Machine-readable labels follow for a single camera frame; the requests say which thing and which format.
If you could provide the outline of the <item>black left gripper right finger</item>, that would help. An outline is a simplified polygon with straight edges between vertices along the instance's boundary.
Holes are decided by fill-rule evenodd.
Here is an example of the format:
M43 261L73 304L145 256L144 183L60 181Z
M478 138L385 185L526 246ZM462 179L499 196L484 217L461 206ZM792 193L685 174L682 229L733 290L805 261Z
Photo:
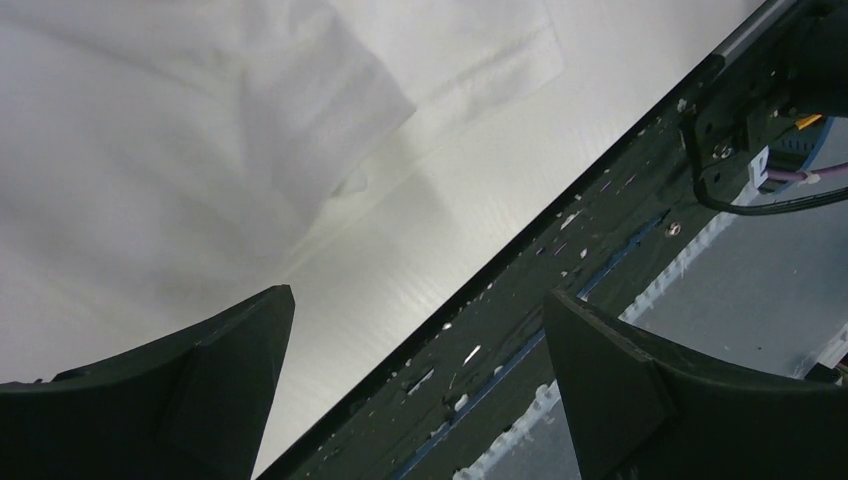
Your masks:
M545 338L585 479L843 479L847 391L734 365L561 290Z

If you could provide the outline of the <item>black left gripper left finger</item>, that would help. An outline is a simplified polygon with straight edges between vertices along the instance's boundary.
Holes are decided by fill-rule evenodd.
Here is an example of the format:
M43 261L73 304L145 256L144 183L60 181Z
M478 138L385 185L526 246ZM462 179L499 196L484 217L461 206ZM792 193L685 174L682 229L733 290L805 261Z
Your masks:
M125 353L1 387L5 479L247 479L295 312L268 288Z

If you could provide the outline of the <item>white printed t-shirt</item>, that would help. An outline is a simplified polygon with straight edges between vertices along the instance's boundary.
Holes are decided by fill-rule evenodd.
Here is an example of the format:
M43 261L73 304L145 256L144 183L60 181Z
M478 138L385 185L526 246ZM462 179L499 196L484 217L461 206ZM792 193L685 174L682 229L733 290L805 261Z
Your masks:
M5 1L1 378L272 284L362 162L561 75L543 1Z

